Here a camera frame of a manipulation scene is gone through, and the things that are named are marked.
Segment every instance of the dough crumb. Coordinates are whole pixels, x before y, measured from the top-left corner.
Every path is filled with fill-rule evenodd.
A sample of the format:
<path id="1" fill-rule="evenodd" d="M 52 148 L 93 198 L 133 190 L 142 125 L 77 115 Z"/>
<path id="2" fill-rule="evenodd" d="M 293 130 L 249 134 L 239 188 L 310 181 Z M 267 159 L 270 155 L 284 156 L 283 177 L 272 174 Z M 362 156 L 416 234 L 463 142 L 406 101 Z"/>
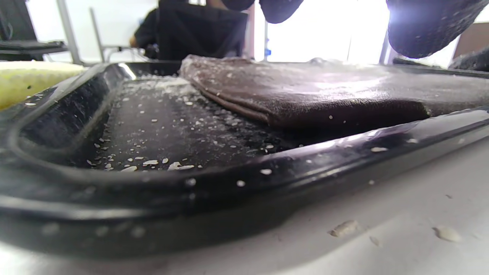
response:
<path id="1" fill-rule="evenodd" d="M 382 247 L 382 243 L 375 237 L 370 236 L 370 241 L 377 247 Z"/>
<path id="2" fill-rule="evenodd" d="M 143 166 L 148 166 L 148 165 L 157 165 L 158 161 L 157 160 L 148 160 L 143 162 Z"/>
<path id="3" fill-rule="evenodd" d="M 191 179 L 187 179 L 185 181 L 185 184 L 188 185 L 188 186 L 195 186 L 195 184 L 197 183 L 197 180 L 194 179 L 194 178 L 191 178 Z"/>
<path id="4" fill-rule="evenodd" d="M 272 173 L 272 170 L 271 169 L 262 169 L 262 170 L 260 170 L 260 173 L 262 173 L 264 175 L 270 175 Z"/>
<path id="5" fill-rule="evenodd" d="M 358 229 L 358 226 L 357 221 L 349 220 L 335 227 L 329 234 L 333 237 L 343 237 L 354 233 Z"/>
<path id="6" fill-rule="evenodd" d="M 125 169 L 122 169 L 121 172 L 134 172 L 137 170 L 137 166 L 130 166 Z"/>
<path id="7" fill-rule="evenodd" d="M 453 228 L 437 226 L 433 230 L 435 231 L 435 235 L 444 241 L 458 243 L 462 240 L 462 237 Z"/>

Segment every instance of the white wall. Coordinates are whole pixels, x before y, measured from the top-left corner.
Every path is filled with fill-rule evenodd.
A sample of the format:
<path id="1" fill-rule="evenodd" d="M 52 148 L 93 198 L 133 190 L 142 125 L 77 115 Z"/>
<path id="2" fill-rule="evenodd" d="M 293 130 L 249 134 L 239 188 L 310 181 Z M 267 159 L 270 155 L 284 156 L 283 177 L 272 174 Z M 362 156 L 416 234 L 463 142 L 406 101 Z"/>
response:
<path id="1" fill-rule="evenodd" d="M 100 62 L 100 53 L 90 19 L 93 7 L 102 44 L 128 46 L 139 20 L 157 6 L 157 0 L 67 0 L 80 58 L 84 62 Z M 66 37 L 56 0 L 32 0 L 27 3 L 39 41 L 64 40 Z M 69 53 L 52 54 L 54 61 L 71 62 Z M 111 61 L 131 61 L 129 52 L 112 55 Z"/>
<path id="2" fill-rule="evenodd" d="M 384 0 L 304 1 L 290 19 L 268 25 L 268 59 L 303 62 L 321 57 L 376 64 L 388 20 Z"/>

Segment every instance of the table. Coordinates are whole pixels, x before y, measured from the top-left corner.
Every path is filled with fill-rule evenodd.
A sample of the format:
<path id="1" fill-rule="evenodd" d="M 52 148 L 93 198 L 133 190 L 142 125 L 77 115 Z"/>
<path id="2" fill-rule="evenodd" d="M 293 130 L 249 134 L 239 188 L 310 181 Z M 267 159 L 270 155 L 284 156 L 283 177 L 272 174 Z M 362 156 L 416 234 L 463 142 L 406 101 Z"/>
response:
<path id="1" fill-rule="evenodd" d="M 364 191 L 296 213 L 280 228 L 218 247 L 120 262 L 55 258 L 0 245 L 2 275 L 479 275 L 489 272 L 489 141 Z M 356 220 L 363 229 L 328 234 Z M 432 227 L 454 228 L 460 243 Z"/>

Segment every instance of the folded dough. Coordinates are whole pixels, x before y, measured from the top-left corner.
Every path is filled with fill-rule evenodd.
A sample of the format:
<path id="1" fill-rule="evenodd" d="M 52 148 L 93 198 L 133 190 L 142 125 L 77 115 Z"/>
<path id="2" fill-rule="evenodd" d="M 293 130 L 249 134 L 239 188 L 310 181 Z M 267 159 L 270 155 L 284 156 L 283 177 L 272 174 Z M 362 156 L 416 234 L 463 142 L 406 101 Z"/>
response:
<path id="1" fill-rule="evenodd" d="M 489 103 L 489 80 L 437 71 L 191 55 L 180 75 L 224 107 L 281 128 L 387 127 Z"/>

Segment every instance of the black glove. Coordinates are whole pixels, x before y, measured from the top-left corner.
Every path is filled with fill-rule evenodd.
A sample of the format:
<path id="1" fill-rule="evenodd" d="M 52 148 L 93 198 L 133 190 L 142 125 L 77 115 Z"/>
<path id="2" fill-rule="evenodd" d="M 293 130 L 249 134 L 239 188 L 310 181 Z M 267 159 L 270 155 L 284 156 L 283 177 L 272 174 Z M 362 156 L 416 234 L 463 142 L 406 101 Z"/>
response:
<path id="1" fill-rule="evenodd" d="M 222 0 L 233 10 L 246 10 L 254 0 Z M 260 0 L 269 23 L 287 20 L 303 0 Z M 465 31 L 489 0 L 387 0 L 391 14 L 389 42 L 409 58 L 429 56 Z"/>

